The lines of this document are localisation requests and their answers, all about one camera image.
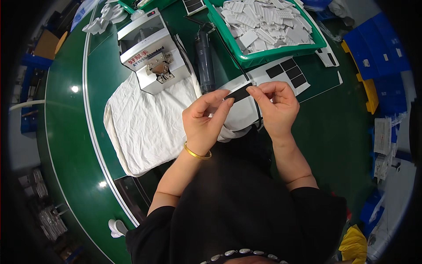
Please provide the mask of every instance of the gold bangle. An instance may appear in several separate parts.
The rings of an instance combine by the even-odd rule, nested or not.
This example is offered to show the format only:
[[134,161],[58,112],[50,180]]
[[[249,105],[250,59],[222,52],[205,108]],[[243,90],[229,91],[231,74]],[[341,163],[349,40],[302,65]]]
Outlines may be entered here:
[[194,156],[195,158],[201,159],[201,160],[209,160],[211,158],[211,156],[212,156],[211,151],[208,151],[208,157],[206,157],[206,156],[199,156],[199,155],[193,153],[190,149],[188,149],[187,146],[186,146],[186,143],[187,143],[187,141],[185,141],[185,143],[183,144],[183,148],[186,149],[186,151],[190,155]]

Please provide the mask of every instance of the white pipe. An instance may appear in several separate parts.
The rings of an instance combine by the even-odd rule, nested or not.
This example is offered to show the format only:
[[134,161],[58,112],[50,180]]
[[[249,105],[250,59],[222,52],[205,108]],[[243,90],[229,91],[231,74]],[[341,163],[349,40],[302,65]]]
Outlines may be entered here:
[[24,106],[30,106],[30,105],[33,105],[33,104],[39,104],[39,103],[45,103],[45,102],[46,102],[46,100],[35,100],[35,101],[23,102],[23,103],[19,103],[19,104],[15,104],[14,106],[11,106],[9,108],[9,111],[12,111],[12,110],[15,110],[17,108],[24,107]]

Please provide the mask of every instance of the metal bracket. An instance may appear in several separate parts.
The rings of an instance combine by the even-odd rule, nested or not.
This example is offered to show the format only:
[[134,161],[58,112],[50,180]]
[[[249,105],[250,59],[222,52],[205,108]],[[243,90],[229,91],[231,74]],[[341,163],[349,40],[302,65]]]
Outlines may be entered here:
[[164,54],[163,52],[155,55],[146,62],[146,74],[156,74],[157,81],[165,83],[174,78],[169,71],[169,64],[174,61],[171,52]]

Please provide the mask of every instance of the person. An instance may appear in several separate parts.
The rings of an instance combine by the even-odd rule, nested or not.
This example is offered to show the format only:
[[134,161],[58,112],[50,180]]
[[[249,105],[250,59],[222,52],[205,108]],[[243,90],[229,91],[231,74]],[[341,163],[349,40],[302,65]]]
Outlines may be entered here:
[[234,102],[223,101],[229,91],[201,96],[183,111],[186,148],[160,180],[146,219],[126,234],[132,263],[324,263],[334,254],[346,200],[318,189],[293,139],[299,103],[291,87],[246,90],[262,110],[282,181],[262,166],[271,161],[257,150],[256,129],[216,143]]

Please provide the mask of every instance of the power cord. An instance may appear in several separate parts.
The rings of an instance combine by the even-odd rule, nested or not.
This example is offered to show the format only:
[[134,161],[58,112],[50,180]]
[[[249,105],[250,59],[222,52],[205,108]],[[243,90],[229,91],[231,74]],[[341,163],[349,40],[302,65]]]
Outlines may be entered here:
[[[223,37],[221,36],[221,33],[217,29],[215,29],[215,31],[217,32],[218,36],[220,37],[220,40],[223,43],[224,47],[226,48],[227,52],[230,54],[230,57],[236,63],[236,65],[238,66],[239,70],[242,72],[243,76],[245,76],[245,78],[246,78],[247,81],[250,81],[248,75],[246,74],[246,72],[244,71],[244,69],[242,68],[242,66],[240,66],[240,63],[236,60],[236,58],[230,52],[229,47],[227,46],[226,42],[223,40]],[[262,126],[262,117],[261,117],[261,113],[260,113],[260,107],[259,107],[259,105],[258,105],[258,103],[257,103],[257,101],[255,99],[254,99],[254,102],[255,102],[255,107],[257,108],[257,114],[258,114],[258,129],[260,129],[261,126]]]
[[[199,21],[199,20],[197,20],[197,19],[195,19],[193,17],[190,17],[190,16],[184,16],[184,18],[186,18],[186,19],[188,19],[188,20],[190,20],[192,22],[195,22],[197,24],[200,24],[201,25],[200,31],[201,30],[203,31],[205,29],[205,27],[207,27],[207,26],[210,29],[214,29],[217,32],[218,37],[220,38],[221,42],[223,43],[223,45],[226,48],[227,52],[229,53],[230,57],[236,63],[236,65],[239,68],[239,70],[242,72],[243,76],[245,76],[245,78],[246,78],[247,81],[250,81],[250,79],[249,79],[248,75],[246,74],[245,70],[242,68],[242,66],[240,66],[240,63],[236,60],[236,58],[230,52],[229,47],[227,46],[226,42],[223,39],[223,36],[221,36],[221,33],[217,30],[217,28],[211,22],[205,22],[204,23],[204,22]],[[259,105],[258,105],[258,103],[257,103],[257,101],[255,99],[254,99],[254,102],[255,102],[255,107],[257,108],[257,114],[258,114],[258,129],[260,129],[261,126],[262,126],[262,117],[261,117],[260,107],[259,107]]]

